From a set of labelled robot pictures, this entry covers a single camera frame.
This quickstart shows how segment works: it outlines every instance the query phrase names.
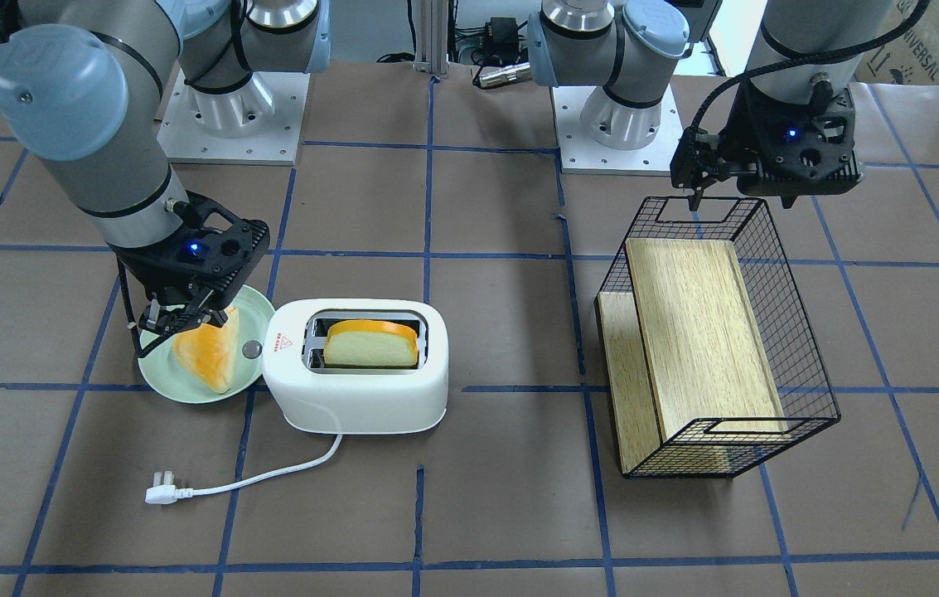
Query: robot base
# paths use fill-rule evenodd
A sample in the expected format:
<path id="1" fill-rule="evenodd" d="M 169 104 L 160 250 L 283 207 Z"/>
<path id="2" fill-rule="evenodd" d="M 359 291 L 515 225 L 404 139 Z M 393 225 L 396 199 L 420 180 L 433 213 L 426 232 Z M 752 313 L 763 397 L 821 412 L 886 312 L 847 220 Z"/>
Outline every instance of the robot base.
<path id="1" fill-rule="evenodd" d="M 561 170 L 570 174 L 639 174 L 667 177 L 682 121 L 671 87 L 661 100 L 661 125 L 652 143 L 640 150 L 614 150 L 591 139 L 579 122 L 580 110 L 594 87 L 554 87 L 554 124 L 561 147 Z"/>
<path id="2" fill-rule="evenodd" d="M 300 72 L 258 72 L 273 91 L 276 113 L 264 128 L 245 137 L 220 137 L 200 126 L 193 117 L 192 97 L 178 72 L 171 101 L 159 126 L 159 144 L 174 163 L 256 163 L 295 166 L 303 107 L 307 105 L 310 75 Z"/>

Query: wire mesh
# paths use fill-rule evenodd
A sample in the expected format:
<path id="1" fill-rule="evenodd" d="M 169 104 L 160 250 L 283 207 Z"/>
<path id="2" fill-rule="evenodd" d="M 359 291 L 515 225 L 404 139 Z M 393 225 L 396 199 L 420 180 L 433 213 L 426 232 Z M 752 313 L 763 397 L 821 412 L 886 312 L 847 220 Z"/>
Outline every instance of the wire mesh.
<path id="1" fill-rule="evenodd" d="M 767 203 L 758 199 L 713 201 L 713 206 L 729 205 L 729 211 L 714 220 L 705 220 L 688 211 L 679 214 L 674 207 L 681 201 L 686 201 L 686 197 L 647 197 L 624 240 L 714 239 L 734 244 L 785 416 L 783 419 L 715 416 L 692 420 L 625 473 L 629 478 L 732 477 L 840 420 L 837 400 Z M 602 291 L 632 291 L 623 243 L 610 265 Z M 743 420 L 780 420 L 784 430 L 746 431 L 753 425 L 739 429 L 738 422 Z"/>

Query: red triangle warning symbol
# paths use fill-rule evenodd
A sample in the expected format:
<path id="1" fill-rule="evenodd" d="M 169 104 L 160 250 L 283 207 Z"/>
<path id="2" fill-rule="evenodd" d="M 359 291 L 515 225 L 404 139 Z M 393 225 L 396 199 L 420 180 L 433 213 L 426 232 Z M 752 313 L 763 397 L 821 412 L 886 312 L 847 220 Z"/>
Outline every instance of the red triangle warning symbol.
<path id="1" fill-rule="evenodd" d="M 280 351 L 280 349 L 288 348 L 288 347 L 291 347 L 291 346 L 292 346 L 292 340 L 288 340 L 288 337 L 287 337 L 287 336 L 284 336 L 284 335 L 281 335 L 281 333 L 279 333 L 279 334 L 277 335 L 277 339 L 276 339 L 275 341 L 273 341 L 273 351 L 274 351 L 274 352 L 278 352 L 278 351 Z"/>

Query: plate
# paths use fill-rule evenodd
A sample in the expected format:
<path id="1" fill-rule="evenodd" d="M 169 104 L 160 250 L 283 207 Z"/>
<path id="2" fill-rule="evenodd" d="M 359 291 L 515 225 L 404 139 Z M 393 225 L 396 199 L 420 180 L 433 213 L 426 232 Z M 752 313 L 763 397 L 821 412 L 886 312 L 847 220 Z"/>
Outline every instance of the plate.
<path id="1" fill-rule="evenodd" d="M 160 396 L 177 403 L 215 403 L 244 391 L 259 379 L 264 370 L 264 360 L 246 358 L 241 354 L 241 347 L 249 340 L 264 340 L 269 320 L 273 317 L 273 305 L 258 290 L 249 286 L 241 287 L 232 304 L 241 312 L 241 329 L 235 349 L 237 362 L 234 365 L 234 385 L 226 392 L 215 393 L 215 390 L 208 388 L 203 381 L 182 367 L 171 351 L 172 342 L 167 340 L 149 352 L 146 358 L 138 359 L 141 376 Z M 155 333 L 142 331 L 141 345 L 144 347 L 155 337 Z"/>

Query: wooden board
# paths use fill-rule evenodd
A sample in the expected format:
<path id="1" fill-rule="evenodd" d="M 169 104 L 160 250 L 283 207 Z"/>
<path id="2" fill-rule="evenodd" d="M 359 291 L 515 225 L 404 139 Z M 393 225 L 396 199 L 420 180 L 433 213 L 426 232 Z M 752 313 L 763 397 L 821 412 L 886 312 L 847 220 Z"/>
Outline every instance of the wooden board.
<path id="1" fill-rule="evenodd" d="M 598 318 L 620 469 L 630 473 L 661 445 L 635 296 L 631 292 L 599 292 Z"/>
<path id="2" fill-rule="evenodd" d="M 625 250 L 661 437 L 698 417 L 783 416 L 732 243 L 629 239 Z M 787 428 L 759 420 L 724 430 Z"/>

